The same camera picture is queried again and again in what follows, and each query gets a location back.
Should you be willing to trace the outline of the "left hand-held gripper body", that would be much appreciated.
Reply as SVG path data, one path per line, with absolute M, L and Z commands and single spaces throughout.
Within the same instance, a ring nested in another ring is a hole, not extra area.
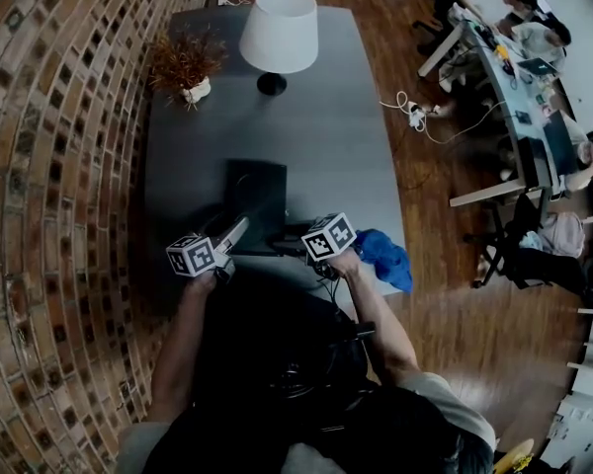
M 218 240 L 192 233 L 166 248 L 167 259 L 175 275 L 195 278 L 209 271 L 229 281 L 235 273 L 235 264 L 230 257 L 233 244 L 228 238 Z

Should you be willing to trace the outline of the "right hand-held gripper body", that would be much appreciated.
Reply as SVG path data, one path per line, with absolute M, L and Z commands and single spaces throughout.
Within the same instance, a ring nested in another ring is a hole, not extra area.
M 307 252 L 307 263 L 320 277 L 337 277 L 327 261 L 351 247 L 357 233 L 344 212 L 317 219 L 300 240 Z

